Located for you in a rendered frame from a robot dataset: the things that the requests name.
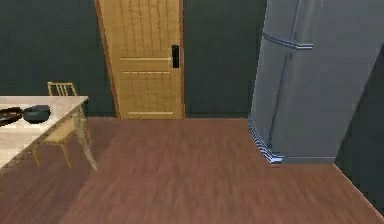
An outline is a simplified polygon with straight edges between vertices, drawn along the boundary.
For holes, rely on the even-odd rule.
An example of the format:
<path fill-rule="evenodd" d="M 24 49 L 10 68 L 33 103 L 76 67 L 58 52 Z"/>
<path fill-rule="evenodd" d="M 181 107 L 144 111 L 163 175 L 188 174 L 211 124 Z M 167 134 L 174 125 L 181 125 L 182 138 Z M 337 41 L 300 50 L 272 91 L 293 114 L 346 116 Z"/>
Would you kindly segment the pale wooden table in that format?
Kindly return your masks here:
<path fill-rule="evenodd" d="M 0 127 L 0 170 L 9 168 L 24 152 L 36 149 L 48 135 L 70 118 L 74 120 L 75 133 L 83 146 L 84 154 L 91 167 L 96 170 L 97 164 L 86 143 L 84 126 L 80 119 L 80 109 L 87 100 L 87 96 L 0 96 L 0 109 L 26 109 L 36 105 L 47 105 L 50 109 L 49 118 L 40 124 L 30 124 L 19 119 Z"/>

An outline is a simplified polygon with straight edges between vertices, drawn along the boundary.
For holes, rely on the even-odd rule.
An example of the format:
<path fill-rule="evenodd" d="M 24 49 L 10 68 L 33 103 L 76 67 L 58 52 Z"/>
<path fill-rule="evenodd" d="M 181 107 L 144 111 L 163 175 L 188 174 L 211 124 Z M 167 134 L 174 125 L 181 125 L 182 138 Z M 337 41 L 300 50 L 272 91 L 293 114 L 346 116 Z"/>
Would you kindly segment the light wooden room door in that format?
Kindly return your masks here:
<path fill-rule="evenodd" d="M 182 0 L 94 0 L 120 119 L 184 116 Z M 180 67 L 172 67 L 172 45 Z"/>

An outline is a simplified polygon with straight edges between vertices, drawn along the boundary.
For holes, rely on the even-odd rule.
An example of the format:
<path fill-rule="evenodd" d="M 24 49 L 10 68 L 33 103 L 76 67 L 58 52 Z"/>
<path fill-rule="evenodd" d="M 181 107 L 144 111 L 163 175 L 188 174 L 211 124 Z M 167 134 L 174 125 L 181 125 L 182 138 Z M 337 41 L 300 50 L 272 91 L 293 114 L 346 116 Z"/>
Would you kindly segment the grey fridge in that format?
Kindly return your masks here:
<path fill-rule="evenodd" d="M 271 164 L 332 163 L 384 46 L 384 0 L 267 0 L 248 125 Z"/>

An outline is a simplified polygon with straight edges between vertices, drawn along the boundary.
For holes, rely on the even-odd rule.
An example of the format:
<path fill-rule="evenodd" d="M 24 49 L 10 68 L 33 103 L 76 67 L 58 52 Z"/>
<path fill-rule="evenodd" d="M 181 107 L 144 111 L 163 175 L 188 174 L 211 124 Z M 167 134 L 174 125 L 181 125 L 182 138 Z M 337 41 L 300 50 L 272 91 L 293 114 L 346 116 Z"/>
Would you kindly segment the light wooden chair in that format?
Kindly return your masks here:
<path fill-rule="evenodd" d="M 48 93 L 50 96 L 77 96 L 77 90 L 72 82 L 48 82 Z M 91 165 L 96 162 L 90 152 L 90 136 L 88 132 L 87 119 L 84 114 L 83 107 L 80 106 L 76 112 L 68 119 L 65 119 L 55 128 L 45 139 L 44 143 L 49 145 L 57 145 L 61 148 L 63 157 L 69 168 L 72 167 L 70 156 L 67 149 L 68 139 L 76 134 L 79 143 L 82 145 L 86 157 L 91 158 Z"/>

